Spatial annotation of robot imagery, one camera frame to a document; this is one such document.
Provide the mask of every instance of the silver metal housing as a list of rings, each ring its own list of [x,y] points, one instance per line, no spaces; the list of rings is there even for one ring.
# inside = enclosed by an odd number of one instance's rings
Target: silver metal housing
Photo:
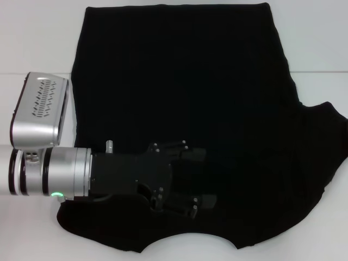
[[[91,149],[55,147],[48,169],[48,193],[62,193],[66,199],[88,196]]]
[[[29,73],[11,123],[11,143],[18,150],[38,150],[60,143],[69,81],[47,73]]]

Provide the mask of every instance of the vent grille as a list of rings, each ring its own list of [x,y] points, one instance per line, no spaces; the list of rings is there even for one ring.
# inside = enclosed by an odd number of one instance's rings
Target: vent grille
[[[56,84],[55,81],[49,79],[40,82],[32,112],[35,117],[42,118],[49,116]]]

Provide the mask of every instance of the black t-shirt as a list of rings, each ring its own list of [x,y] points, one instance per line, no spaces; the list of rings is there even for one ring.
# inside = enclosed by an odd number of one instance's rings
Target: black t-shirt
[[[200,169],[173,167],[173,191],[218,197],[194,220],[123,197],[61,205],[66,230],[122,250],[188,232],[237,248],[272,238],[307,216],[348,154],[347,119],[300,103],[268,4],[87,8],[71,79],[76,147],[207,151]]]

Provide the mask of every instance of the white background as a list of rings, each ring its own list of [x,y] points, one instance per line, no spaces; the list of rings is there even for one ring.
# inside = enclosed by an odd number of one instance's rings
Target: white background
[[[29,71],[70,77],[86,7],[261,2],[1,0],[0,144],[9,144],[11,116]],[[348,117],[348,2],[268,2],[300,100],[308,106],[330,101]],[[61,145],[72,146],[73,141],[70,100]],[[347,188],[346,160],[308,217],[271,240],[237,250],[222,238],[183,234],[160,240],[141,254],[106,247],[65,231],[57,223],[59,203],[53,198],[0,196],[0,260],[348,260]]]

